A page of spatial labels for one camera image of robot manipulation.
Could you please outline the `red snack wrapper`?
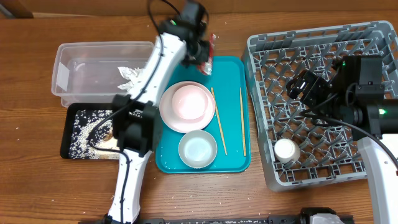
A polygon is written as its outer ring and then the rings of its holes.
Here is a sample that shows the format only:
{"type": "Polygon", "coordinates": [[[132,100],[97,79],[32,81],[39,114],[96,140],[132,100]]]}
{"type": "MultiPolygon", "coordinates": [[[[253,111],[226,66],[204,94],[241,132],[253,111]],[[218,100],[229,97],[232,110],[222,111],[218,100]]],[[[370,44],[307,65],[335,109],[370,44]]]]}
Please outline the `red snack wrapper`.
{"type": "Polygon", "coordinates": [[[210,43],[210,48],[209,48],[209,56],[208,56],[208,61],[204,62],[200,65],[197,65],[197,69],[204,75],[210,76],[212,74],[212,69],[213,69],[213,55],[214,55],[214,49],[215,49],[215,40],[217,36],[212,33],[209,39],[210,43]]]}

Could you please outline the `white paper cup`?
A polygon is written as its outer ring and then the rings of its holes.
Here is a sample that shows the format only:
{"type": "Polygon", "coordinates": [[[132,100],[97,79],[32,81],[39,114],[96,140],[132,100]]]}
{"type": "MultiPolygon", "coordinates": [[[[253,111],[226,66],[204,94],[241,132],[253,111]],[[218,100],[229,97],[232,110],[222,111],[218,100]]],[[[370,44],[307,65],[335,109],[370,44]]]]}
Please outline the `white paper cup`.
{"type": "Polygon", "coordinates": [[[274,145],[274,154],[284,164],[295,162],[300,157],[300,148],[296,142],[290,139],[280,139],[274,145]]]}

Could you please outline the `white tissue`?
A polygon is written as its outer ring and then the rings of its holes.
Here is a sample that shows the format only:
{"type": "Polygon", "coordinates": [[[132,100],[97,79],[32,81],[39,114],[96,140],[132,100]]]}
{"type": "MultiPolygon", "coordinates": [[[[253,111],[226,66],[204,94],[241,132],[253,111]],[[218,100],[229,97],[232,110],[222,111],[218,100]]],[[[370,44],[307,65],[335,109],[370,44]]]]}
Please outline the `white tissue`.
{"type": "Polygon", "coordinates": [[[118,88],[120,90],[129,91],[136,84],[141,83],[141,74],[143,73],[143,68],[129,68],[129,67],[118,67],[121,76],[127,80],[127,83],[120,84],[118,88]]]}

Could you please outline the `grey bowl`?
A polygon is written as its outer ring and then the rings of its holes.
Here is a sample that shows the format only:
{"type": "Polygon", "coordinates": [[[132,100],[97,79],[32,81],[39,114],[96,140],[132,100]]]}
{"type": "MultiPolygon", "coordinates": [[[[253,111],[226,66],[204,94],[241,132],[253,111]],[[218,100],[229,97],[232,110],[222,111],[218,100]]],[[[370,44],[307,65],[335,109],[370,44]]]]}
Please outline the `grey bowl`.
{"type": "Polygon", "coordinates": [[[218,146],[215,138],[204,130],[184,134],[178,144],[178,154],[182,162],[193,168],[208,167],[216,158],[218,146]]]}

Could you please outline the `rice and food waste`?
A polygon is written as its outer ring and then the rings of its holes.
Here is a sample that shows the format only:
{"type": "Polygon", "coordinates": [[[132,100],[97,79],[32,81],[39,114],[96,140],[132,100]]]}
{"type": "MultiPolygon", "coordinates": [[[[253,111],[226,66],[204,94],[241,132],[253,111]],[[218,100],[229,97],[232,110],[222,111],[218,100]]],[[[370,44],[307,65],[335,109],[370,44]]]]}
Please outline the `rice and food waste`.
{"type": "MultiPolygon", "coordinates": [[[[118,160],[117,152],[99,151],[90,146],[88,136],[93,128],[112,113],[111,110],[78,110],[75,114],[71,143],[68,149],[70,159],[118,160]]],[[[99,148],[118,150],[113,136],[112,120],[102,124],[91,138],[91,143],[99,148]]]]}

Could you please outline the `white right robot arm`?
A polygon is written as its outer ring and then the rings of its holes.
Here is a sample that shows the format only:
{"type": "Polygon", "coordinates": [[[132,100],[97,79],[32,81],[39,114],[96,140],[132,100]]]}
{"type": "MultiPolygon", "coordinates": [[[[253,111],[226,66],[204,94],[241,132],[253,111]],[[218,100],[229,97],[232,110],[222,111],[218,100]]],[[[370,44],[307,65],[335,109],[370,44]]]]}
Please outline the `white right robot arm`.
{"type": "Polygon", "coordinates": [[[301,116],[316,126],[346,126],[363,159],[375,223],[397,223],[397,100],[384,97],[379,55],[348,55],[332,62],[328,81],[309,70],[286,85],[300,98],[301,116]]]}

